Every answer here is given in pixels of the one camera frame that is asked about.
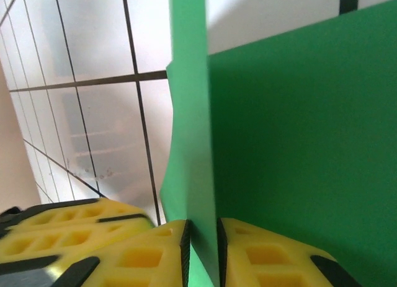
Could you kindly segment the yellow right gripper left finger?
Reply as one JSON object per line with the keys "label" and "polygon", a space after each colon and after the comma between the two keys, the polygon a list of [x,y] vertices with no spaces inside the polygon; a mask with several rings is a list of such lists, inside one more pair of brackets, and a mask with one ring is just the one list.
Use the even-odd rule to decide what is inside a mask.
{"label": "yellow right gripper left finger", "polygon": [[73,263],[59,286],[188,286],[190,221],[175,220]]}

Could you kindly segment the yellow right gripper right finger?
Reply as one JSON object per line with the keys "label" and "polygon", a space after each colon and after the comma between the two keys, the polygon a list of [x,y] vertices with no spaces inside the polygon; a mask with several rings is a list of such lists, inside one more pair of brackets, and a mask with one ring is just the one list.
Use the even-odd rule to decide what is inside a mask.
{"label": "yellow right gripper right finger", "polygon": [[359,286],[324,250],[233,218],[217,221],[221,286]]}

